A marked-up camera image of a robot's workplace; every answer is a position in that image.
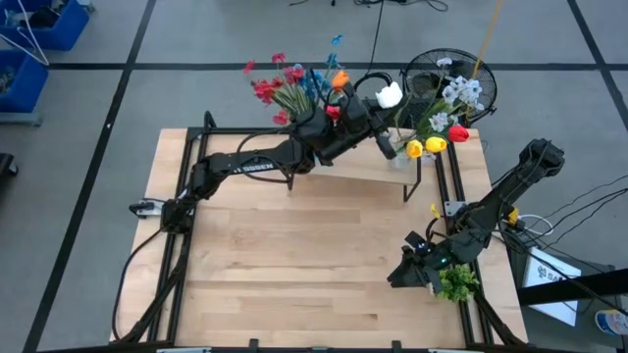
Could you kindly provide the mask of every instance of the blue bin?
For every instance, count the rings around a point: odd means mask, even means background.
[[[0,112],[32,112],[48,71],[22,50],[0,50],[0,73],[7,67],[14,70],[15,77],[9,91],[0,94]]]
[[[27,12],[33,12],[40,6],[50,6],[51,3],[52,0],[22,0]],[[32,40],[28,28],[20,28],[20,32],[18,32],[18,28],[15,26],[5,26],[7,20],[4,13],[5,9],[22,12],[18,0],[0,0],[0,33],[23,47],[32,47],[20,34],[21,32]],[[77,0],[68,0],[66,7],[52,28],[33,28],[32,34],[37,38],[42,49],[70,50],[79,39],[82,29],[85,28],[88,21],[87,11]]]

